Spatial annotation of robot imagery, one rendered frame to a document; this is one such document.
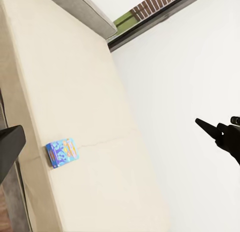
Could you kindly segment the board game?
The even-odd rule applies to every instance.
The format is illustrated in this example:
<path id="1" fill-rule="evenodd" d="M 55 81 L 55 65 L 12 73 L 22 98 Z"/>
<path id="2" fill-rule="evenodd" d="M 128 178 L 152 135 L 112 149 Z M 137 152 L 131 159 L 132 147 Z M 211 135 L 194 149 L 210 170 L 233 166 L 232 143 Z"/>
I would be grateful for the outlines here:
<path id="1" fill-rule="evenodd" d="M 54 168 L 80 158 L 73 137 L 49 143 L 46 147 Z"/>

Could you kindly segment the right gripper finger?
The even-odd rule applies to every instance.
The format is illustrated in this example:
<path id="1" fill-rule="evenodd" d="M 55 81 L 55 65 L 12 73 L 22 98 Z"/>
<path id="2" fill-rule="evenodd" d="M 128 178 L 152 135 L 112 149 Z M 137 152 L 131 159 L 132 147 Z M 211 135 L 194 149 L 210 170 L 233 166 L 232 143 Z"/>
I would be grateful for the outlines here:
<path id="1" fill-rule="evenodd" d="M 220 142 L 221 138 L 223 137 L 223 132 L 221 132 L 217 127 L 208 124 L 205 121 L 202 121 L 201 119 L 197 118 L 195 120 L 195 123 L 197 125 L 199 125 L 207 134 L 210 135 L 210 137 L 212 137 L 215 140 L 215 143 L 218 145 L 221 145 L 225 148 L 227 148 L 227 146 Z M 227 148 L 228 149 L 228 148 Z"/>
<path id="2" fill-rule="evenodd" d="M 223 132 L 224 134 L 226 133 L 226 130 L 227 130 L 227 125 L 225 125 L 225 124 L 223 124 L 223 123 L 219 123 L 218 125 L 217 125 L 217 128 L 221 131 L 221 132 Z"/>

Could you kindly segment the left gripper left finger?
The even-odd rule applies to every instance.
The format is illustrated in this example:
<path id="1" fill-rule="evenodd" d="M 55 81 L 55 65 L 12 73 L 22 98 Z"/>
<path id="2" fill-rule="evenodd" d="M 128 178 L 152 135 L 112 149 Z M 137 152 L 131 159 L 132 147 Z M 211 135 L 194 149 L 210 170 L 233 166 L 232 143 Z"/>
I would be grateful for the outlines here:
<path id="1" fill-rule="evenodd" d="M 0 130 L 0 185 L 26 144 L 22 125 Z"/>

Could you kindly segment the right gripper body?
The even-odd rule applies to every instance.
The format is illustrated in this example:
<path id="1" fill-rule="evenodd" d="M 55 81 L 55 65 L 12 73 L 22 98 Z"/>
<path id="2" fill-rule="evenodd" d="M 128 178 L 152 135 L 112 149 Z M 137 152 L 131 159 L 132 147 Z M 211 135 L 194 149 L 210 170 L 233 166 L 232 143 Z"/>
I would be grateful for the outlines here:
<path id="1" fill-rule="evenodd" d="M 222 142 L 222 143 L 224 143 L 224 138 L 225 138 L 225 134 L 223 134 L 223 137 L 221 138 L 221 140 L 220 140 L 220 142 Z M 217 145 L 218 146 L 218 145 Z M 232 153 L 229 151 L 229 149 L 227 149 L 227 148 L 225 148 L 225 147 L 223 147 L 223 146 L 218 146 L 220 149 L 222 149 L 222 150 L 224 150 L 224 151 L 226 151 L 226 152 L 229 152 L 230 153 L 230 155 L 232 156 Z"/>

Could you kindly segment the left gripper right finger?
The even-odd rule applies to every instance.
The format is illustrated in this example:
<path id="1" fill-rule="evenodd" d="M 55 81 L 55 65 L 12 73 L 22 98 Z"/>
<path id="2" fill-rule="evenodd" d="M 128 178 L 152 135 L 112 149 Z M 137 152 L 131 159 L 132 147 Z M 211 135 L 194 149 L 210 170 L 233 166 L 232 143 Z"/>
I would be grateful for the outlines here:
<path id="1" fill-rule="evenodd" d="M 228 125 L 224 137 L 224 144 L 240 165 L 240 126 Z"/>

